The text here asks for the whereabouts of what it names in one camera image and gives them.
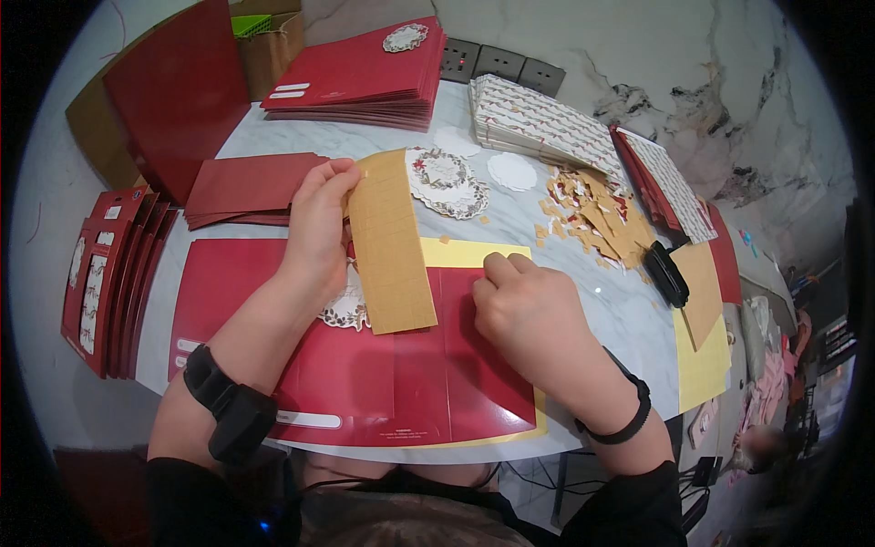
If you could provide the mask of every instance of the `wall socket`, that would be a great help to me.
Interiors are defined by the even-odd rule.
[[[441,60],[440,65],[441,80],[461,83],[471,81],[479,53],[480,44],[452,38],[446,39],[444,59]]]
[[[548,65],[547,63],[527,57],[520,71],[518,80],[521,86],[534,89],[538,93],[556,98],[559,86],[565,79],[565,71],[562,68]]]
[[[481,46],[477,65],[474,66],[473,78],[483,74],[495,74],[505,80],[516,82],[525,60],[526,58],[519,53],[492,46]]]

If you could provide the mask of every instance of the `hand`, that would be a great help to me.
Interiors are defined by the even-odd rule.
[[[307,173],[291,204],[289,243],[277,275],[300,284],[319,309],[347,283],[350,234],[343,223],[343,197],[360,178],[350,158],[325,162]]]
[[[604,360],[570,277],[517,254],[493,253],[483,268],[474,325],[529,382],[560,397],[586,376],[588,354]]]

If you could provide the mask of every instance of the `dark hair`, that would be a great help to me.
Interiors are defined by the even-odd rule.
[[[768,471],[772,468],[774,462],[787,456],[789,453],[788,435],[784,431],[769,427],[764,433],[772,442],[766,450],[758,450],[751,454],[751,459],[753,460],[751,474]]]

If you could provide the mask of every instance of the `yellow backing paper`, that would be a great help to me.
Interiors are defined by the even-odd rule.
[[[451,239],[442,243],[433,237],[420,237],[426,268],[482,268],[483,259],[492,253],[511,253],[532,257],[532,249],[504,243],[463,242]]]
[[[726,371],[732,364],[723,315],[717,318],[704,344],[696,351],[683,313],[672,308],[677,345],[679,409],[683,413],[726,391]]]
[[[399,448],[462,448],[465,446],[497,445],[498,443],[507,443],[511,440],[525,440],[527,438],[535,438],[546,435],[547,414],[545,413],[545,408],[547,405],[547,397],[540,389],[533,389],[535,390],[535,429],[520,431],[519,433],[509,433],[508,435],[500,435],[498,437],[476,438],[475,440],[462,440],[457,443],[443,443],[441,445],[399,446]]]

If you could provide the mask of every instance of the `marble table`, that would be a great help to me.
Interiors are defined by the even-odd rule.
[[[313,151],[332,158],[364,158],[378,151],[408,146],[431,147],[434,133],[446,126],[470,129],[467,86],[441,81],[428,134],[329,122],[268,121],[255,104],[225,142],[217,158]],[[641,282],[634,271],[605,270],[596,264],[595,253],[586,255],[576,239],[560,241],[551,236],[544,248],[535,245],[535,223],[544,223],[537,201],[546,197],[547,166],[526,158],[535,168],[538,184],[524,193],[495,185],[487,160],[497,152],[482,150],[469,158],[478,177],[490,184],[488,224],[477,218],[457,221],[445,218],[414,200],[420,235],[453,239],[512,243],[532,249],[540,266],[569,274],[577,284],[586,318],[598,340],[626,367],[650,386],[653,406],[662,419],[678,414],[677,355],[671,312],[653,285]],[[203,238],[282,238],[287,228],[220,224],[189,232],[177,218],[158,265],[140,339],[136,380],[163,394],[167,388],[167,362],[173,312],[189,245]],[[569,347],[574,358],[574,347]],[[463,448],[362,448],[285,443],[314,452],[348,458],[407,463],[478,463],[522,459],[580,448],[585,442],[573,418],[548,400],[549,433],[540,438]]]

